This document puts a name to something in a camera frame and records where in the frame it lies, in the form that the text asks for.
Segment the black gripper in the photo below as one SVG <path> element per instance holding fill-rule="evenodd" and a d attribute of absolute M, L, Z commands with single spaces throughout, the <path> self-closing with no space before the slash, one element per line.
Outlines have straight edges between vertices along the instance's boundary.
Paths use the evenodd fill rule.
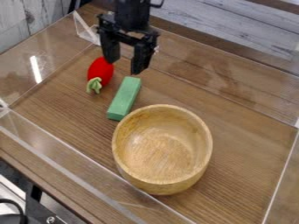
<path fill-rule="evenodd" d="M 110 64 L 120 59 L 120 44 L 118 38 L 130 32 L 140 33 L 142 38 L 131 39 L 134 58 L 131 59 L 131 74 L 140 74 L 150 66 L 151 58 L 158 46 L 159 32 L 150 25 L 152 8 L 162 8 L 164 1 L 152 0 L 115 0 L 115 10 L 98 15 L 98 33 L 104 58 Z"/>

